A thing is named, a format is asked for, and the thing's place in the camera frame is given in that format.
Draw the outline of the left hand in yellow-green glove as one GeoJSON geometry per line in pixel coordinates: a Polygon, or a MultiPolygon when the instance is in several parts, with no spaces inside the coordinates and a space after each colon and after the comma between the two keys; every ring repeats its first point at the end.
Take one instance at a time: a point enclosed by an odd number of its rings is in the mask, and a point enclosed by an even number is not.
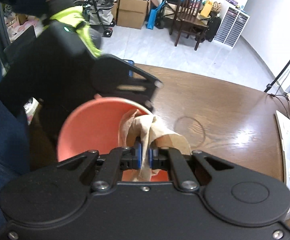
{"type": "Polygon", "coordinates": [[[78,34],[84,45],[94,57],[100,57],[102,36],[93,29],[85,20],[80,6],[55,5],[50,7],[50,16],[43,20],[44,29],[52,22],[60,22],[65,25],[65,30],[78,34]]]}

